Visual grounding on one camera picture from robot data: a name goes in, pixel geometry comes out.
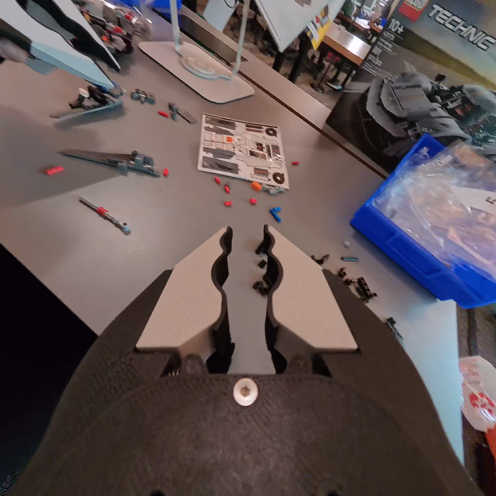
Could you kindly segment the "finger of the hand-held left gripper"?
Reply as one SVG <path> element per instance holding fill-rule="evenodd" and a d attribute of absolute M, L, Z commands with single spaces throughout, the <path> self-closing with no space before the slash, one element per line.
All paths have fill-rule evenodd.
<path fill-rule="evenodd" d="M 75 48 L 72 35 L 53 18 L 52 1 L 1 1 L 1 63 L 28 65 L 40 74 L 62 69 L 106 89 L 113 82 Z"/>
<path fill-rule="evenodd" d="M 121 71 L 114 56 L 72 1 L 52 1 L 52 7 L 53 18 L 61 28 L 72 35 L 72 41 L 78 51 L 105 63 L 116 72 Z"/>

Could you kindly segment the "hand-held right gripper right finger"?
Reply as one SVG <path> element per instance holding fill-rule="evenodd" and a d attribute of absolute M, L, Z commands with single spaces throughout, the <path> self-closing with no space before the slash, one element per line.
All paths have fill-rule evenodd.
<path fill-rule="evenodd" d="M 265 340 L 277 353 L 355 352 L 353 337 L 323 269 L 274 227 L 263 232 L 269 288 Z"/>

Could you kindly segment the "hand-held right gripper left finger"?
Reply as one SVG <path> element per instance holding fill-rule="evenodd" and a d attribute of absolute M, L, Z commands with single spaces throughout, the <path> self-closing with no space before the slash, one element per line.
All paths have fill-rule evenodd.
<path fill-rule="evenodd" d="M 214 263 L 226 254 L 232 234 L 223 227 L 176 264 L 135 347 L 141 352 L 172 350 L 179 355 L 212 355 L 213 327 L 221 317 L 222 286 Z"/>

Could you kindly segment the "grey lego axle red bush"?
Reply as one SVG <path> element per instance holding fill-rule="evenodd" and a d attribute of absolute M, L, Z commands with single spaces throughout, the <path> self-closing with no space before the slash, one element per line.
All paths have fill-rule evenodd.
<path fill-rule="evenodd" d="M 87 208 L 89 208 L 91 211 L 96 213 L 102 219 L 112 223 L 116 228 L 118 228 L 124 234 L 129 235 L 131 233 L 131 228 L 129 226 L 129 223 L 117 219 L 115 216 L 111 215 L 107 209 L 96 206 L 95 204 L 93 204 L 92 202 L 90 202 L 89 200 L 85 199 L 82 196 L 78 197 L 78 201 Z"/>

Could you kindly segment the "dark grey lego wing assembly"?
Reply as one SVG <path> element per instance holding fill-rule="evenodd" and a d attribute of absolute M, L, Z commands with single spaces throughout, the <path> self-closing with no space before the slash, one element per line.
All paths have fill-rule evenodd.
<path fill-rule="evenodd" d="M 118 169 L 123 173 L 134 171 L 148 176 L 159 177 L 153 158 L 146 154 L 132 151 L 130 153 L 110 153 L 67 149 L 58 152 L 60 155 L 86 162 L 101 164 Z"/>

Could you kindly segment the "partly built lego car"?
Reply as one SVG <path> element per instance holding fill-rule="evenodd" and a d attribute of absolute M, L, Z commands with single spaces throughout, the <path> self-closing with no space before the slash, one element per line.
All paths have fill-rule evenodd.
<path fill-rule="evenodd" d="M 148 40 L 152 23 L 134 6 L 122 1 L 73 1 L 113 55 L 128 55 L 135 39 Z"/>

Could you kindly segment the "pile of black lego pieces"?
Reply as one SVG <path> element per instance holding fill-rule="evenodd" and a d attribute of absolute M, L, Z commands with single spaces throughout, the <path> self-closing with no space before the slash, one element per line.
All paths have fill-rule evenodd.
<path fill-rule="evenodd" d="M 264 241 L 260 242 L 259 245 L 257 245 L 257 248 L 254 252 L 257 256 L 260 257 L 257 266 L 261 269 L 266 268 L 268 265 L 268 255 L 267 255 L 267 251 L 265 250 Z M 370 300 L 377 297 L 377 294 L 370 290 L 369 285 L 367 284 L 367 282 L 363 277 L 359 277 L 356 279 L 348 278 L 345 267 L 342 267 L 338 270 L 337 277 L 346 286 L 354 290 L 363 303 L 368 304 Z M 256 281 L 252 285 L 253 289 L 256 290 L 262 296 L 267 296 L 272 286 L 273 286 L 273 282 L 268 276 L 267 272 L 264 273 L 264 275 L 262 276 L 262 280 Z M 397 341 L 401 345 L 403 345 L 404 339 L 403 336 L 396 329 L 396 320 L 393 317 L 388 317 L 384 323 L 392 332 L 392 334 L 397 339 Z"/>

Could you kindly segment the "cluster of grey lego pieces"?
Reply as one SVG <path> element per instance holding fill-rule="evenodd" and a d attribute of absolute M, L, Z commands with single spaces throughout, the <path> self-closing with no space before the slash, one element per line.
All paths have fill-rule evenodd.
<path fill-rule="evenodd" d="M 146 92 L 139 88 L 136 88 L 133 91 L 131 91 L 129 95 L 133 101 L 137 101 L 142 104 L 150 104 L 150 105 L 156 104 L 156 98 L 152 93 Z M 167 110 L 157 110 L 157 113 L 158 111 L 165 111 L 169 114 L 170 116 L 169 119 L 172 119 L 173 121 L 177 121 L 178 117 L 180 117 L 191 125 L 197 123 L 197 119 L 195 117 L 193 117 L 186 110 L 180 108 L 174 102 L 169 102 L 167 108 L 168 108 Z"/>

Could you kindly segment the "lego sticker sheet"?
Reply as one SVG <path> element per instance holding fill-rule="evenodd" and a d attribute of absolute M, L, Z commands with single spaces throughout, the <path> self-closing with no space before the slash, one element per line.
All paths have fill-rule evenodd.
<path fill-rule="evenodd" d="M 288 190 L 281 128 L 203 114 L 197 170 Z"/>

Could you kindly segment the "lego instruction booklet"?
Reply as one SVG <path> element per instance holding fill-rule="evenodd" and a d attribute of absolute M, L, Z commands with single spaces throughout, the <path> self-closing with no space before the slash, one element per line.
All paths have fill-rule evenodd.
<path fill-rule="evenodd" d="M 345 1 L 256 1 L 278 51 L 283 53 L 307 29 L 316 34 L 331 23 Z"/>

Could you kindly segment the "dark lego set box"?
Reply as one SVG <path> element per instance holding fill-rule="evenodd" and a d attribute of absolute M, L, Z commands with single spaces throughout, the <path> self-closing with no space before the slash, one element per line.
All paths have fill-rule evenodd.
<path fill-rule="evenodd" d="M 495 1 L 395 1 L 326 125 L 388 172 L 425 134 L 495 162 Z"/>

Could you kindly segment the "clear plastic bag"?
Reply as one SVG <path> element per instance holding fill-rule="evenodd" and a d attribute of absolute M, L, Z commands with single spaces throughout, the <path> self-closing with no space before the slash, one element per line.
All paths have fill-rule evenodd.
<path fill-rule="evenodd" d="M 471 141 L 415 152 L 373 205 L 450 269 L 495 280 L 495 162 Z"/>

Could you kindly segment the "white plastic bag red print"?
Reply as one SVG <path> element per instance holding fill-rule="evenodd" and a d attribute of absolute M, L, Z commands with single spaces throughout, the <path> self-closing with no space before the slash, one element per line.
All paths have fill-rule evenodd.
<path fill-rule="evenodd" d="M 495 367 L 481 356 L 460 358 L 461 411 L 477 431 L 495 427 Z"/>

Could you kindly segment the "yellow and blue box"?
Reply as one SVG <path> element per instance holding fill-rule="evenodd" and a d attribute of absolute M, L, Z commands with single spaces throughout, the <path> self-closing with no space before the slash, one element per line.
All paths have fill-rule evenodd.
<path fill-rule="evenodd" d="M 317 51 L 319 48 L 331 24 L 332 20 L 329 15 L 324 14 L 322 11 L 319 15 L 315 16 L 305 28 L 304 32 L 310 40 L 314 51 Z"/>

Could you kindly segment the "wooden table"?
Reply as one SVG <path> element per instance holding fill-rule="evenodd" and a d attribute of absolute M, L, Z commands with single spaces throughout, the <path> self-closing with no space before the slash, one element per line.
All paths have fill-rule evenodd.
<path fill-rule="evenodd" d="M 367 42 L 334 22 L 331 22 L 321 43 L 357 66 L 362 65 L 371 49 Z"/>

